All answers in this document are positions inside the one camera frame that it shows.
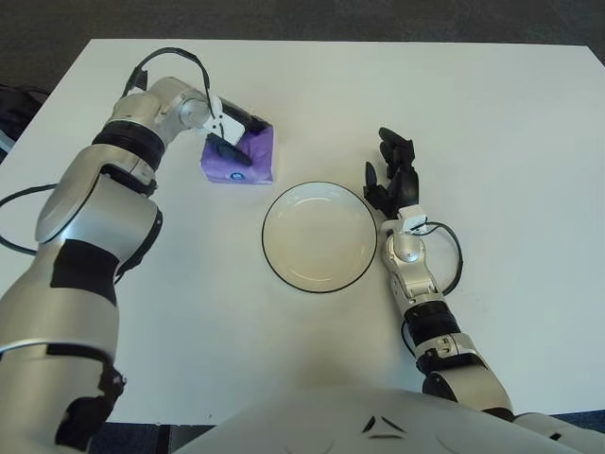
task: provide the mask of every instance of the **floor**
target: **floor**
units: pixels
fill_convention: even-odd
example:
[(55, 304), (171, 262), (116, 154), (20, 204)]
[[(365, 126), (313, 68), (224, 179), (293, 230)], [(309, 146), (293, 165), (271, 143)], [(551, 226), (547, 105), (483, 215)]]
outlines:
[[(603, 0), (21, 0), (0, 29), (0, 82), (47, 90), (91, 38), (583, 44), (605, 63)], [(605, 431), (603, 411), (563, 418)], [(92, 452), (163, 453), (201, 430), (106, 425)]]

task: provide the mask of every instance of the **black tape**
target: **black tape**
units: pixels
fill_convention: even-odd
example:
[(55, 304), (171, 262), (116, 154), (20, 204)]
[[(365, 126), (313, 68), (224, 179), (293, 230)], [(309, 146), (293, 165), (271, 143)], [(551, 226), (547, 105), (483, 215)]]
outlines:
[(79, 288), (100, 295), (114, 306), (115, 255), (90, 243), (68, 239), (61, 246), (53, 268), (51, 288)]

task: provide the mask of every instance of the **black joint band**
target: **black joint band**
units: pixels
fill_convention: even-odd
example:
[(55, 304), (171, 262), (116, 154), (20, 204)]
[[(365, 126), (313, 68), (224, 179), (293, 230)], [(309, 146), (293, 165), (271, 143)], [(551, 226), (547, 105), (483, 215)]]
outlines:
[(404, 317), (416, 346), (439, 336), (460, 332), (454, 314), (443, 301), (428, 301), (413, 306)]
[(164, 156), (164, 142), (145, 126), (130, 121), (112, 121), (95, 137), (93, 145), (106, 144), (123, 148), (137, 155), (157, 170)]

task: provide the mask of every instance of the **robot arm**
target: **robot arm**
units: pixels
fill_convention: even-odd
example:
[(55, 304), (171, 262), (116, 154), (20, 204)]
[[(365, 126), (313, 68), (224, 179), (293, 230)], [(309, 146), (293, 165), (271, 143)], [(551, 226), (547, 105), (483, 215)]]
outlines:
[(125, 380), (114, 279), (162, 227), (149, 196), (168, 144), (202, 128), (237, 149), (251, 117), (173, 78), (121, 98), (44, 206), (39, 250), (0, 301), (0, 452), (85, 451)]
[(426, 266), (419, 234), (425, 233), (427, 216), (418, 204), (413, 144), (384, 128), (379, 133), (383, 139), (380, 150), (392, 180), (388, 189), (377, 185), (375, 171), (366, 163), (364, 195), (389, 218), (381, 227), (388, 235), (382, 256), (402, 315), (402, 336), (407, 325), (416, 365), (425, 375), (423, 393), (510, 421), (512, 408), (504, 387), (469, 335), (460, 331)]

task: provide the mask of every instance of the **tissue box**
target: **tissue box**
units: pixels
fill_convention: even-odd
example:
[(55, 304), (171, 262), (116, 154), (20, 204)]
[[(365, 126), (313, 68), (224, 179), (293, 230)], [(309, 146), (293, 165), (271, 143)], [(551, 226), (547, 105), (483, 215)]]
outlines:
[(273, 183), (273, 127), (268, 126), (256, 134), (246, 132), (237, 147), (252, 159), (251, 166), (221, 157), (215, 145), (207, 140), (200, 162), (206, 178), (213, 183)]

